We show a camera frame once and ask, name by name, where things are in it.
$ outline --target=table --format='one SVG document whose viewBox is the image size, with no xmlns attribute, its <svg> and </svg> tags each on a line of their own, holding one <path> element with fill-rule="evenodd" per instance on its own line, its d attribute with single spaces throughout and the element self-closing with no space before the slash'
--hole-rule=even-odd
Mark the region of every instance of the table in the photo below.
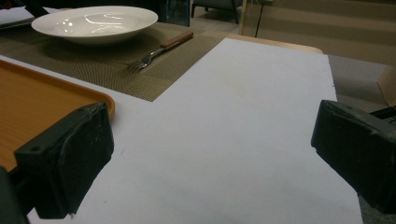
<svg viewBox="0 0 396 224">
<path fill-rule="evenodd" d="M 310 146 L 335 100 L 326 55 L 224 38 L 154 101 L 110 95 L 115 151 L 78 214 L 32 223 L 361 223 L 358 197 Z"/>
</svg>

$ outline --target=white sheet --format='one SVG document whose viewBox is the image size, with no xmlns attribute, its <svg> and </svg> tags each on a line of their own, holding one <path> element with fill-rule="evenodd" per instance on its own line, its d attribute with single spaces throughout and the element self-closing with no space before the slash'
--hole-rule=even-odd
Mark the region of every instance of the white sheet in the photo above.
<svg viewBox="0 0 396 224">
<path fill-rule="evenodd" d="M 57 12 L 59 9 L 44 7 L 49 13 Z M 0 10 L 0 29 L 10 26 L 29 24 L 35 18 L 24 7 L 13 7 Z"/>
<path fill-rule="evenodd" d="M 310 146 L 325 55 L 224 39 L 153 103 L 111 95 L 115 152 L 78 213 L 32 223 L 362 223 Z"/>
</svg>

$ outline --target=gray surface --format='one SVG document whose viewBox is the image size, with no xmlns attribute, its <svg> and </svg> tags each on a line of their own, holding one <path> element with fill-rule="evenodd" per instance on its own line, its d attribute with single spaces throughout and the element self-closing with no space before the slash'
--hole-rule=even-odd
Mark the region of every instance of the gray surface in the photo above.
<svg viewBox="0 0 396 224">
<path fill-rule="evenodd" d="M 386 65 L 329 55 L 338 102 L 366 112 L 388 107 L 376 82 Z M 364 224 L 395 224 L 396 215 L 384 215 L 359 197 Z"/>
</svg>

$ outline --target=fork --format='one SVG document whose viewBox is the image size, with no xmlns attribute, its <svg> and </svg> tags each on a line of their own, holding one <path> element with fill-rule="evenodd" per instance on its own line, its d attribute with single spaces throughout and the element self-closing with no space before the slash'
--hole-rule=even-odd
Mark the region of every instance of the fork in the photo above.
<svg viewBox="0 0 396 224">
<path fill-rule="evenodd" d="M 191 39 L 193 37 L 193 35 L 194 35 L 194 33 L 191 31 L 184 32 L 183 34 L 175 36 L 172 39 L 162 43 L 158 49 L 152 51 L 150 54 L 143 57 L 142 59 L 134 61 L 132 63 L 123 63 L 123 64 L 128 65 L 128 69 L 131 69 L 134 72 L 137 72 L 140 69 L 143 69 L 143 68 L 149 66 L 149 64 L 151 63 L 152 59 L 155 56 L 188 41 L 189 39 Z"/>
</svg>

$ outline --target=floor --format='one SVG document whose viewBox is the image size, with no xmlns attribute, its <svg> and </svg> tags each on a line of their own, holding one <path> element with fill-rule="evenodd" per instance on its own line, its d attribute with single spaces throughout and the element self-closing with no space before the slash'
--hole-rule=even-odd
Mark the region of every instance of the floor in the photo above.
<svg viewBox="0 0 396 224">
<path fill-rule="evenodd" d="M 201 30 L 217 30 L 239 34 L 239 25 L 235 24 L 233 13 L 202 7 L 195 9 L 195 17 L 191 18 L 191 27 Z M 329 55 L 334 86 L 339 102 L 355 106 L 366 112 L 372 112 L 388 107 L 376 81 L 383 74 L 384 64 L 364 62 Z M 372 208 L 362 197 L 361 215 L 364 224 L 390 224 L 396 223 L 396 215 L 383 215 Z"/>
</svg>

